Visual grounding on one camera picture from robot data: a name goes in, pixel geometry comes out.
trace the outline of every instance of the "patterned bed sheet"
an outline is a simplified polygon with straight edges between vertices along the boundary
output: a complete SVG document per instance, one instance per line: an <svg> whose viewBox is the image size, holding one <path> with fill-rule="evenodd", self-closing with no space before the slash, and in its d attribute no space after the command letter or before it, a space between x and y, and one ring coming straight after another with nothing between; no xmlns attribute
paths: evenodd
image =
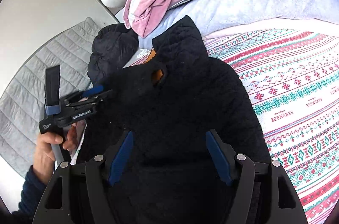
<svg viewBox="0 0 339 224"><path fill-rule="evenodd" d="M339 38L272 29L204 43L239 75L271 158L284 166L309 224L322 224L339 198Z"/></svg>

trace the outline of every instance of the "bed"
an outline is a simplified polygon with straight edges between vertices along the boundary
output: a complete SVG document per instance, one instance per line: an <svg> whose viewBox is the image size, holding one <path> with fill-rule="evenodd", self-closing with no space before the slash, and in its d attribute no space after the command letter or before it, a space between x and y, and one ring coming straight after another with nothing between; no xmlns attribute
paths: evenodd
<svg viewBox="0 0 339 224"><path fill-rule="evenodd" d="M326 220L339 198L339 0L98 2L138 33L129 64L143 63L152 38L189 15L208 55L238 73L308 222Z"/></svg>

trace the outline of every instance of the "human hand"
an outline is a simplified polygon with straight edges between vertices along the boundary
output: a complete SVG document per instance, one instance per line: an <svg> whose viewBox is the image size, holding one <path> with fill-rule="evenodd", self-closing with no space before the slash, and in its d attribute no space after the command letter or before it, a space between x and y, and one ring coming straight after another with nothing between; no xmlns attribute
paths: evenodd
<svg viewBox="0 0 339 224"><path fill-rule="evenodd" d="M66 141L62 147L68 151L74 150L78 144L77 141L77 123L72 124L68 130ZM63 141L60 135L52 132L39 134L37 146L34 153L33 171L37 178L45 185L53 175L55 156L51 144L61 144Z"/></svg>

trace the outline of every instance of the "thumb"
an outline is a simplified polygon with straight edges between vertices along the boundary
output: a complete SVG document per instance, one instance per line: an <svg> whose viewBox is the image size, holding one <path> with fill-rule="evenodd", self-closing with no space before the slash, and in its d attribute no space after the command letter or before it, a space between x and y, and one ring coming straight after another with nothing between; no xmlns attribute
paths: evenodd
<svg viewBox="0 0 339 224"><path fill-rule="evenodd" d="M42 142L45 142L47 144L61 144L63 141L60 135L52 132L46 132L42 134L40 139Z"/></svg>

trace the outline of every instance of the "wrist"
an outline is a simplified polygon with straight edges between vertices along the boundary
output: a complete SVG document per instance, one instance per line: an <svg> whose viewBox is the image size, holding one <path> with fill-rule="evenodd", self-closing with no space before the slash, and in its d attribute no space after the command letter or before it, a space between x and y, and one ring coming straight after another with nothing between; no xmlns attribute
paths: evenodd
<svg viewBox="0 0 339 224"><path fill-rule="evenodd" d="M45 154L36 152L34 154L33 172L45 185L48 184L54 171L54 161Z"/></svg>

